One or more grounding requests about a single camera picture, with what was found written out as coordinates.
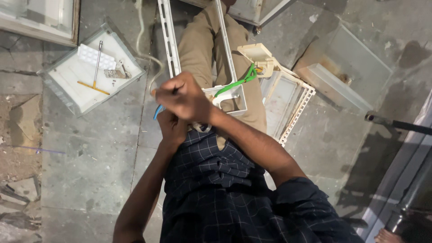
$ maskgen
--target blue wire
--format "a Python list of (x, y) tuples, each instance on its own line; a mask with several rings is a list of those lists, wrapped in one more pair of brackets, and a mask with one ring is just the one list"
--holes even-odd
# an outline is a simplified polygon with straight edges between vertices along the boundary
[(153, 116), (153, 120), (156, 120), (156, 117), (158, 116), (159, 112), (162, 110), (163, 106), (159, 105), (158, 108), (155, 111), (155, 115)]

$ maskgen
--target green wire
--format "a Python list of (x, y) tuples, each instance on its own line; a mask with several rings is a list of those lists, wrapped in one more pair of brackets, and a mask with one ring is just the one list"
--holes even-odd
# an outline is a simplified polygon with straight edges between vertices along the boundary
[(249, 68), (248, 73), (246, 74), (246, 76), (245, 76), (244, 79), (239, 80), (239, 81), (237, 81), (237, 82), (235, 82), (235, 83), (232, 83), (232, 84), (229, 84), (229, 85), (223, 87), (223, 89), (219, 90), (219, 91), (215, 94), (215, 98), (216, 98), (218, 95), (220, 95), (221, 93), (223, 93), (223, 92), (225, 92), (225, 91), (228, 91), (228, 90), (232, 89), (233, 87), (235, 87), (235, 86), (237, 86), (237, 85), (240, 85), (240, 84), (242, 84), (242, 83), (249, 82), (249, 81), (253, 80), (253, 79), (256, 78), (256, 77), (257, 77), (257, 71), (255, 70), (255, 64), (252, 63), (252, 64), (251, 64), (251, 67)]

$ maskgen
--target navy checkered shirt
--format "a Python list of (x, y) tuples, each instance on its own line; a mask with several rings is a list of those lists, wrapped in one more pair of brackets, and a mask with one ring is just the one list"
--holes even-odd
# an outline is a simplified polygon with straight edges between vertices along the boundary
[(161, 242), (363, 242), (307, 178), (268, 189), (232, 141), (188, 132), (165, 175)]

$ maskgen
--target wire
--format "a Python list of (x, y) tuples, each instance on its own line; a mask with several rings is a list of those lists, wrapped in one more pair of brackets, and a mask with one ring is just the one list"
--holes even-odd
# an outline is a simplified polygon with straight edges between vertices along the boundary
[(144, 30), (145, 30), (144, 20), (143, 20), (143, 0), (137, 0), (137, 2), (135, 3), (135, 8), (138, 10), (138, 18), (140, 20), (140, 26), (141, 26), (141, 30), (138, 33), (137, 42), (136, 42), (136, 46), (135, 46), (135, 48), (137, 50), (137, 54), (142, 58), (146, 58), (146, 59), (150, 59), (150, 60), (155, 61), (160, 66), (159, 72), (150, 80), (149, 91), (151, 92), (153, 82), (163, 73), (163, 71), (165, 69), (165, 65), (161, 61), (159, 61), (157, 58), (155, 58), (149, 54), (145, 54), (145, 53), (141, 52), (140, 40), (141, 40), (141, 37), (143, 36)]

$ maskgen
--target leg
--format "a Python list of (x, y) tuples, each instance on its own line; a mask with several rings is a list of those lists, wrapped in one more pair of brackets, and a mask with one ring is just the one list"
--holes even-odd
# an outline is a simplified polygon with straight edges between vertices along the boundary
[(213, 2), (187, 25), (178, 45), (181, 70), (192, 73), (201, 88), (208, 89), (213, 86), (212, 49), (218, 30), (219, 19)]
[[(234, 62), (234, 68), (237, 75), (236, 78), (239, 80), (246, 75), (249, 67), (251, 66), (251, 62), (237, 51), (238, 46), (247, 45), (249, 33), (243, 26), (239, 25), (228, 14), (225, 15), (224, 20), (228, 35), (229, 47), (231, 49), (232, 60)], [(217, 32), (216, 34), (214, 57), (216, 59), (216, 69), (218, 72), (216, 85), (226, 85), (230, 83), (232, 78), (229, 73), (228, 61), (222, 39), (222, 32)], [(259, 80), (258, 78), (255, 78), (254, 80), (242, 85), (245, 92), (248, 110), (245, 114), (237, 116), (236, 118), (265, 133), (267, 131), (267, 120), (265, 108), (262, 103), (262, 94)], [(224, 106), (221, 105), (221, 107), (224, 111), (229, 111), (235, 107), (235, 104), (230, 100), (229, 102), (226, 102)], [(224, 143), (225, 140), (222, 137), (218, 138), (219, 149), (221, 149), (221, 145)]]

